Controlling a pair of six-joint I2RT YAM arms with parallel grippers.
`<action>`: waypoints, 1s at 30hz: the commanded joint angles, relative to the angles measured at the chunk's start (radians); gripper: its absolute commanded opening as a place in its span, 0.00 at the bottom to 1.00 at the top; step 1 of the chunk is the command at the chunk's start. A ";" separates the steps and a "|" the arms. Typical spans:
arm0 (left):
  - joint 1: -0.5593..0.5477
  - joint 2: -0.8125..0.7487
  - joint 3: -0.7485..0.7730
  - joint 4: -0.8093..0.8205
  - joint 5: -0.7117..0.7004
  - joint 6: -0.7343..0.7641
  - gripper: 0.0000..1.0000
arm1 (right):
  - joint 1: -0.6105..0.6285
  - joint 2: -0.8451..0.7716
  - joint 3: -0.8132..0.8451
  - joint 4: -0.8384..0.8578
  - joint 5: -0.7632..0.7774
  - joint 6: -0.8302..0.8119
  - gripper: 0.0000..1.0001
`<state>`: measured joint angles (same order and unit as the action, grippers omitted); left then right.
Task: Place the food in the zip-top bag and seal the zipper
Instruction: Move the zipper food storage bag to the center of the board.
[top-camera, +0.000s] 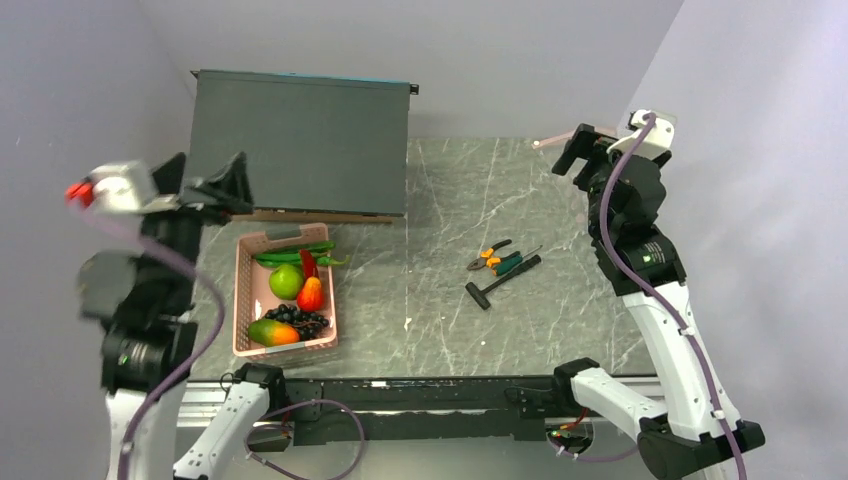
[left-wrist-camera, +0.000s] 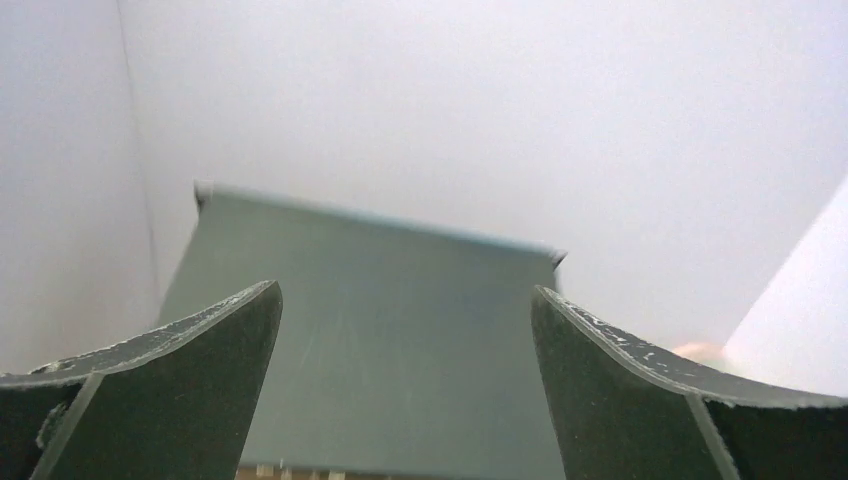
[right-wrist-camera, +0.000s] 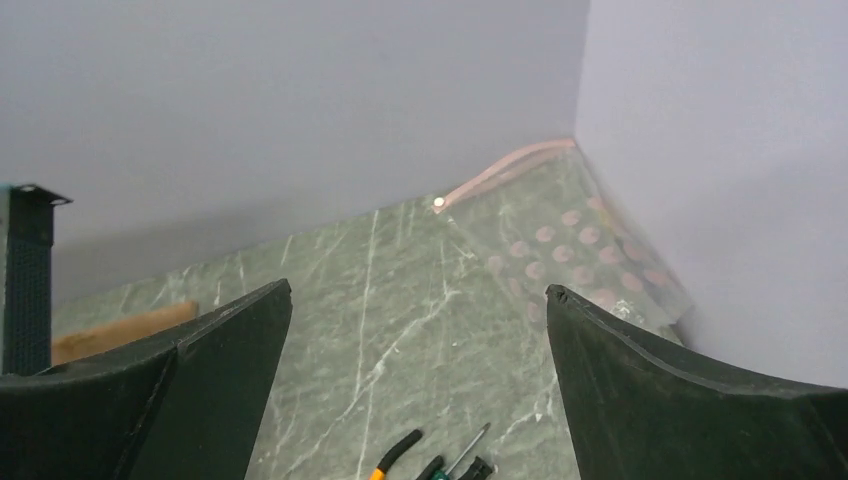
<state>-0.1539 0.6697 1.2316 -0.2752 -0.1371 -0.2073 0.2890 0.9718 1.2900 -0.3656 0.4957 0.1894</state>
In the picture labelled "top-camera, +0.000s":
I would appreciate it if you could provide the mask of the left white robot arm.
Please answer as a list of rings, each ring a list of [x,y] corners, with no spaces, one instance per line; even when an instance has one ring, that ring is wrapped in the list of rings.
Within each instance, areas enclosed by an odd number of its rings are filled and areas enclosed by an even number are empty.
[[[253,209],[244,153],[191,182],[183,179],[186,161],[178,153],[156,167],[138,160],[104,164],[65,193],[66,204],[90,224],[141,247],[137,254],[96,253],[76,280],[81,317],[103,332],[111,479],[216,479],[255,423],[279,417],[288,402],[280,368],[245,364],[195,443],[176,451],[190,370],[210,346],[186,319],[195,286],[223,302],[213,280],[196,268],[202,233]]]

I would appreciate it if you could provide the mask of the clear zip top bag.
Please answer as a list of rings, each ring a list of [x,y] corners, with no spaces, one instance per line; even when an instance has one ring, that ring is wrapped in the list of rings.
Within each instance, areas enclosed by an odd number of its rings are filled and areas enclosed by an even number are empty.
[[[595,127],[595,131],[606,136],[615,137],[616,130],[604,127]],[[564,145],[568,140],[570,140],[576,134],[575,130],[566,132],[561,135],[549,137],[542,140],[534,140],[532,142],[532,148],[534,150],[539,150],[543,148],[548,148],[557,145]]]

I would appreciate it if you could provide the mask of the red chili pepper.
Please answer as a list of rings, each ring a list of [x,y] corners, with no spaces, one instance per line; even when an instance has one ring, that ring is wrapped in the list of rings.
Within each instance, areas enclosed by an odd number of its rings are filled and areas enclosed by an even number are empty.
[[[307,249],[299,251],[301,267],[305,279],[316,277],[318,275],[317,262],[313,253]]]

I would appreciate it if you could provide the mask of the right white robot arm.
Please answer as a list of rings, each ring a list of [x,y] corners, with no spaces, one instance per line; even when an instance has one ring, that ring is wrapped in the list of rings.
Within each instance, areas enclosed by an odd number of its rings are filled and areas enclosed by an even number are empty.
[[[764,446],[761,426],[743,419],[715,375],[695,324],[682,260],[657,227],[666,191],[662,167],[674,128],[640,123],[623,139],[582,124],[553,172],[584,162],[574,183],[589,201],[592,245],[604,276],[634,319],[663,390],[659,401],[614,379],[589,358],[558,366],[557,411],[593,411],[630,437],[658,479],[681,479]]]

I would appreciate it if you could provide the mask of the long green pepper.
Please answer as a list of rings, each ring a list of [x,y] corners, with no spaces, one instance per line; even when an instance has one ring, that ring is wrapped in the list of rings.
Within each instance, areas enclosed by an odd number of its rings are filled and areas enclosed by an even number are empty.
[[[305,250],[312,255],[324,255],[333,250],[336,243],[333,241],[314,242],[309,244],[290,245],[278,249],[268,250],[254,255],[254,258],[262,261],[290,261],[299,260],[300,252]]]
[[[302,259],[299,256],[283,256],[283,257],[260,257],[256,256],[254,260],[262,267],[275,269],[281,265],[301,266]],[[318,256],[314,258],[317,267],[334,267],[343,266],[350,262],[351,256],[348,255],[342,259],[333,258],[331,256]]]

